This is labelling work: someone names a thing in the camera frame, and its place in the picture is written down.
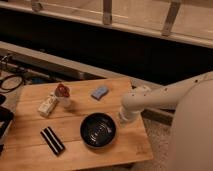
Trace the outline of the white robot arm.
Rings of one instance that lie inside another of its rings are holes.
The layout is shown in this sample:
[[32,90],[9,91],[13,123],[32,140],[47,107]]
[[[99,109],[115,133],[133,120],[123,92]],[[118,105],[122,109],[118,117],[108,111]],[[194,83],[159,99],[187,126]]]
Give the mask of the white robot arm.
[[213,71],[122,96],[119,115],[133,122],[145,108],[174,109],[166,171],[213,171]]

